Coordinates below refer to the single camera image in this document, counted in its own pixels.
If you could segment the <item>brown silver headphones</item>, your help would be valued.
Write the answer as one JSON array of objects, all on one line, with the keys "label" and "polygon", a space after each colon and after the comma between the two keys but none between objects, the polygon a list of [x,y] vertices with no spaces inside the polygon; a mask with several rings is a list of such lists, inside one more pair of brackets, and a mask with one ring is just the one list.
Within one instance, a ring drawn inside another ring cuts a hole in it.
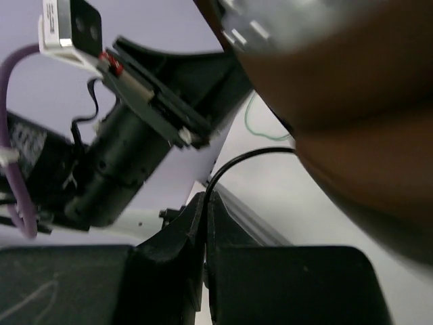
[{"label": "brown silver headphones", "polygon": [[264,1],[294,42],[284,50],[234,43],[234,8],[196,1],[259,96],[291,133],[319,187],[380,245],[432,264],[432,2]]}]

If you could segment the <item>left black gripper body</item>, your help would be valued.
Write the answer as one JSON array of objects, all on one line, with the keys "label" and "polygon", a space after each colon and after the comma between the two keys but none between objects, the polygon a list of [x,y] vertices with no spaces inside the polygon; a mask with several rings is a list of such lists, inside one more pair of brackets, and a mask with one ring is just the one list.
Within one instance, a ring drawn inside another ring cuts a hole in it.
[{"label": "left black gripper body", "polygon": [[253,90],[231,52],[172,54],[119,37],[101,52],[103,84],[170,145],[201,149],[218,136]]}]

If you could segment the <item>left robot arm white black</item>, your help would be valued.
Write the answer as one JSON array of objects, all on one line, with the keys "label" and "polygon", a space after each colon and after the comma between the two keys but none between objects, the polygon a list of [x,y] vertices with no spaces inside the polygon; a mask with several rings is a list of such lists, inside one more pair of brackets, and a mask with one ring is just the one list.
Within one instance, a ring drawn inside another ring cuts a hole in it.
[{"label": "left robot arm white black", "polygon": [[78,126],[92,116],[72,120],[71,139],[4,116],[39,232],[113,225],[173,148],[207,147],[252,91],[231,52],[171,54],[120,37],[97,68],[116,101],[90,144]]}]

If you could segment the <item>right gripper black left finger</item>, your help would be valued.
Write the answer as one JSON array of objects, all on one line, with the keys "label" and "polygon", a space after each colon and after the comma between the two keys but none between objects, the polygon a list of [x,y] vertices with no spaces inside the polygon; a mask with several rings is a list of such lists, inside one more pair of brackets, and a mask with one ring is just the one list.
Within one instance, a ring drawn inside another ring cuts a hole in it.
[{"label": "right gripper black left finger", "polygon": [[137,246],[1,250],[2,324],[193,324],[201,308],[204,196]]}]

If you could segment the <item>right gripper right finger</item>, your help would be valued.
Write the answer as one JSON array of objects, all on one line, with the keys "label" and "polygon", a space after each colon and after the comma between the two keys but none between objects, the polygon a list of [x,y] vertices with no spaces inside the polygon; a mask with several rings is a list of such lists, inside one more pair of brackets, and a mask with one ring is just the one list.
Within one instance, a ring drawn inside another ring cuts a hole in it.
[{"label": "right gripper right finger", "polygon": [[375,270],[351,246],[265,246],[213,194],[207,208],[214,324],[391,324]]}]

